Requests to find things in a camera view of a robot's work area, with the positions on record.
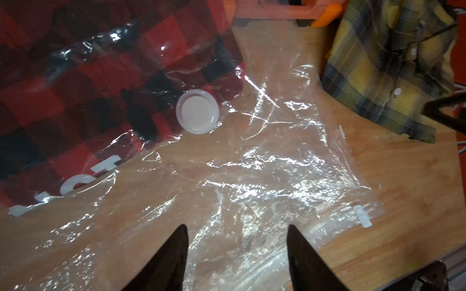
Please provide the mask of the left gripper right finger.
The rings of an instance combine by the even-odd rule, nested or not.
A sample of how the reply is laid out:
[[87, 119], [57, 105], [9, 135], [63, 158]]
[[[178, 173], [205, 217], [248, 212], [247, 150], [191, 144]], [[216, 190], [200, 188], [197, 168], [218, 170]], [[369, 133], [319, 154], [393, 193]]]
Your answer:
[[348, 288], [326, 265], [294, 225], [286, 237], [292, 287], [295, 291], [346, 291]]

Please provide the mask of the red black plaid shirt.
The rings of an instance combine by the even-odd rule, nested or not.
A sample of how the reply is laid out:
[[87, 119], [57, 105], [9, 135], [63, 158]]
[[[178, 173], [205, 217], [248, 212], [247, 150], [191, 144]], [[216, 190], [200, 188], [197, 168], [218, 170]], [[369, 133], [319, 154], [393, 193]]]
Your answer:
[[2, 1], [1, 203], [19, 217], [179, 134], [178, 100], [237, 97], [221, 1]]

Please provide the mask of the orange plastic tool case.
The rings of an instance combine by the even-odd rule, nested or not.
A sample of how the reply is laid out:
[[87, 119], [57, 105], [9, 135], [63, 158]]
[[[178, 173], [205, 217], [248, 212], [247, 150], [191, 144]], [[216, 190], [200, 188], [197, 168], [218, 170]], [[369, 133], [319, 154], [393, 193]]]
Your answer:
[[343, 16], [347, 1], [223, 1], [230, 22], [239, 19], [296, 20], [301, 27], [326, 27]]

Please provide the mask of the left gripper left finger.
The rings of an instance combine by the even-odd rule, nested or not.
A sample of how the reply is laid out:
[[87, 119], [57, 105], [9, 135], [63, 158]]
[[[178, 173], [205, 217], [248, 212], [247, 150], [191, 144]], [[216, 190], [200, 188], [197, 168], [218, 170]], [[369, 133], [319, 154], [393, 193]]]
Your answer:
[[181, 291], [188, 249], [188, 229], [181, 224], [123, 291]]

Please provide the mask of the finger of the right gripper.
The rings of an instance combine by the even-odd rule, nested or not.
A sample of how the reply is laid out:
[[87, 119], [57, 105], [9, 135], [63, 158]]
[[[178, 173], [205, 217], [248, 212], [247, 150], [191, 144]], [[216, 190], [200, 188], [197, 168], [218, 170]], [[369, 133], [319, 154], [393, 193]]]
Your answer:
[[[446, 107], [461, 105], [460, 113], [457, 117], [450, 116], [442, 111]], [[458, 133], [466, 134], [466, 94], [457, 93], [451, 97], [440, 98], [426, 103], [422, 109], [422, 114], [433, 121], [438, 122]]]

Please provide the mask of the yellow black plaid shirt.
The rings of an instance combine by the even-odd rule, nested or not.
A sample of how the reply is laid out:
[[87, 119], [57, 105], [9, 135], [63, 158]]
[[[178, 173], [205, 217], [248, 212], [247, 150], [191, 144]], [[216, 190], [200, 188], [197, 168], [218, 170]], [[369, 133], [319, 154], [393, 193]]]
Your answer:
[[349, 1], [328, 55], [324, 91], [397, 134], [434, 143], [422, 114], [453, 94], [457, 15], [445, 1]]

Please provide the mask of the clear plastic vacuum bag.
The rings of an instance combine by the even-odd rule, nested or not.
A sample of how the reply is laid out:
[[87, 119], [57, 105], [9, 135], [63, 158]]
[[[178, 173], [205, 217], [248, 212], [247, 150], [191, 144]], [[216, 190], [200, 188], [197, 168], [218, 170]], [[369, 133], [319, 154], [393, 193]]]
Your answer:
[[1, 289], [118, 291], [188, 228], [186, 291], [277, 290], [286, 233], [321, 246], [380, 205], [323, 104], [293, 23], [231, 27], [244, 86], [219, 105], [192, 90], [182, 131], [19, 217], [1, 203]]

